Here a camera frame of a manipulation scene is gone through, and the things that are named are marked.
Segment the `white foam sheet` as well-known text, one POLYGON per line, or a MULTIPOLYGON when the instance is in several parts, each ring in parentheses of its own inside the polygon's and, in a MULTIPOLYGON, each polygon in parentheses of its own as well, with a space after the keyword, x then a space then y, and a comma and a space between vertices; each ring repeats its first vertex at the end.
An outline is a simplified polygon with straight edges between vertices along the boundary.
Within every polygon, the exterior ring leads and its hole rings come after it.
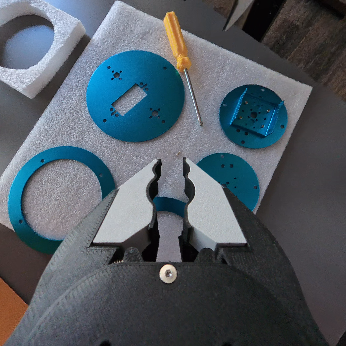
POLYGON ((13 229, 7 203, 16 174, 36 154, 58 146, 80 147, 95 154, 109 168, 116 186, 153 159, 160 158, 158 196, 184 202, 188 199, 184 193, 182 157, 197 163, 209 154, 232 153, 246 160, 258 177, 260 194, 254 209, 257 211, 312 88, 191 33, 183 34, 191 54, 191 79, 204 126, 201 128, 196 122, 187 96, 175 125, 150 141, 127 143, 113 139, 92 121, 85 94, 92 73, 106 58, 139 49, 174 62, 162 20, 117 1, 2 174, 1 224, 13 229), (218 114, 221 102, 228 92, 245 84, 259 84, 273 90, 288 110, 288 127, 283 137, 268 148, 240 147, 221 128, 218 114))

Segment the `blue disc small holes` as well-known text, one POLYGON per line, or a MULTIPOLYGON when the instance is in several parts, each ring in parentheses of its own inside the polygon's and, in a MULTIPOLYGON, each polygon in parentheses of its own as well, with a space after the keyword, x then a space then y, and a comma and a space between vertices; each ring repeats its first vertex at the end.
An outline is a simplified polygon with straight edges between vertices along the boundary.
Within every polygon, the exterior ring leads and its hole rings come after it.
POLYGON ((257 175, 242 158, 230 153, 215 153, 201 159, 197 166, 227 187, 250 210, 257 204, 260 187, 257 175))

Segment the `white foam block round hole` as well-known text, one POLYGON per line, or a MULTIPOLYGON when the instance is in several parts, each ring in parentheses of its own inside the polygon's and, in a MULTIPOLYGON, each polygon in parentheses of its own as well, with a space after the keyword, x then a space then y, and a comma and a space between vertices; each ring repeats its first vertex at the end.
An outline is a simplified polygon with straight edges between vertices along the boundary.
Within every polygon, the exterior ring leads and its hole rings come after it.
POLYGON ((54 77, 85 34, 80 20, 42 0, 0 2, 0 25, 23 15, 38 15, 54 27, 54 40, 45 56, 27 69, 0 67, 0 79, 29 98, 34 98, 54 77))

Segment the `blue disc rectangular slot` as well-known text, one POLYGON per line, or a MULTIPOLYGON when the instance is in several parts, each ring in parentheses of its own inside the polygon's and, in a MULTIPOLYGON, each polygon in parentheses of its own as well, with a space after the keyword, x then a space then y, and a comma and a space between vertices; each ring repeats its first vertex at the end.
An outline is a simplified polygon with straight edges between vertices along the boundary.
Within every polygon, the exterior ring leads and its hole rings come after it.
POLYGON ((175 67, 160 55, 130 50, 105 60, 90 78, 86 103, 107 135, 128 142, 148 141, 169 130, 184 106, 184 85, 175 67), (132 87, 145 93, 127 112, 117 100, 132 87))

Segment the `orange cardboard box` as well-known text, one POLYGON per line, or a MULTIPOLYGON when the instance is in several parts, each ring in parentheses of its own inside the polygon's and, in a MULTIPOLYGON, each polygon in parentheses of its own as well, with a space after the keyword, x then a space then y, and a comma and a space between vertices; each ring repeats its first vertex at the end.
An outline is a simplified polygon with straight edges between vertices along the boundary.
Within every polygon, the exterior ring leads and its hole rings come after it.
POLYGON ((4 345, 14 331, 28 305, 0 279, 0 345, 4 345))

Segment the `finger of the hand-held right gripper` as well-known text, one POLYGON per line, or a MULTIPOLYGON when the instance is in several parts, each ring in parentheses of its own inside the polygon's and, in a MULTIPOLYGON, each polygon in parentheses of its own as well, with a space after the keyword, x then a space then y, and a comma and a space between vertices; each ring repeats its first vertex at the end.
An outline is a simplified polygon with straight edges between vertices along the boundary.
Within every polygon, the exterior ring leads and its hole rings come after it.
POLYGON ((242 29, 245 21, 252 8, 254 0, 234 0, 232 1, 231 10, 227 20, 223 26, 223 31, 227 31, 231 26, 235 25, 242 29))

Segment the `grey desk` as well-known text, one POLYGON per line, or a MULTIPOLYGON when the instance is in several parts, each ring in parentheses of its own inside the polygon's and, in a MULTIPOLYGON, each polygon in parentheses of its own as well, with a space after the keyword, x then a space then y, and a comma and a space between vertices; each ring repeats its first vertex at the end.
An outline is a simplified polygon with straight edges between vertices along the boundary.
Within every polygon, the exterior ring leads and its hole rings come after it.
MULTIPOLYGON (((157 18, 176 11, 181 27, 288 77, 313 85, 257 216, 279 241, 309 309, 330 345, 345 331, 345 102, 201 1, 126 1, 157 18)), ((114 1, 53 1, 86 36, 36 98, 1 82, 1 174, 57 92, 114 1)), ((29 303, 50 255, 1 226, 1 277, 29 303)))

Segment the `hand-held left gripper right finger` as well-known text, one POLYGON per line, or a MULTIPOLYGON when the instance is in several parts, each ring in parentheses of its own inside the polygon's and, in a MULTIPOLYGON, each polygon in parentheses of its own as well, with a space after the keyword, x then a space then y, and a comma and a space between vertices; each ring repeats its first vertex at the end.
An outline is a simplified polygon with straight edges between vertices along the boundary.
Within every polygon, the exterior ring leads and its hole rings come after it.
POLYGON ((220 249, 248 251, 247 241, 227 199, 226 188, 210 175, 183 158, 184 192, 188 203, 184 208, 183 256, 197 256, 208 248, 218 256, 220 249))

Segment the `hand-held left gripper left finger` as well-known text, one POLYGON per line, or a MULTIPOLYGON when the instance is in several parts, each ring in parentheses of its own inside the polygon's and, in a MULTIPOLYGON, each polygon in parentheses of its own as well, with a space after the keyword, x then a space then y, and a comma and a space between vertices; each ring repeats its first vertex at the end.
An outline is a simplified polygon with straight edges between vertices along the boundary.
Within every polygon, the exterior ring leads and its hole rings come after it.
POLYGON ((153 199, 158 194, 161 166, 161 160, 155 159, 119 187, 93 244, 123 250, 136 247, 141 253, 150 245, 149 229, 156 218, 153 199))

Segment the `blue disc square bracket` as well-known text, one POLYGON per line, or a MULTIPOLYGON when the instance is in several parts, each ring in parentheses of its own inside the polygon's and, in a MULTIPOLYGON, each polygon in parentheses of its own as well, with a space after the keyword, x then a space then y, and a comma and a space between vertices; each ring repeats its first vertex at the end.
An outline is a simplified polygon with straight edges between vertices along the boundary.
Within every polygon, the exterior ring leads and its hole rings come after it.
POLYGON ((226 136, 246 148, 264 148, 277 142, 288 121, 284 101, 271 89, 242 85, 224 98, 219 119, 226 136))

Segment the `yellow screwdriver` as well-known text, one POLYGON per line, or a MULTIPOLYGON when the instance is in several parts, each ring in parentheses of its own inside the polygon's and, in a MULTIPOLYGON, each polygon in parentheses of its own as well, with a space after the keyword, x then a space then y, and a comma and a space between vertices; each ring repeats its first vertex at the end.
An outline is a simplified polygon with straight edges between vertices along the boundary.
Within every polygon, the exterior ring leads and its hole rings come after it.
POLYGON ((180 72, 185 73, 185 76, 188 82, 188 87, 191 93, 193 105, 197 114, 198 122, 200 126, 202 127, 203 122, 202 122, 201 114, 197 105, 197 100, 195 97, 191 79, 188 74, 188 70, 191 67, 191 61, 190 61, 190 58, 188 57, 188 50, 187 50, 184 37, 179 25, 179 21, 175 12, 173 11, 167 12, 163 22, 166 29, 167 37, 170 42, 172 53, 177 61, 176 67, 180 72))

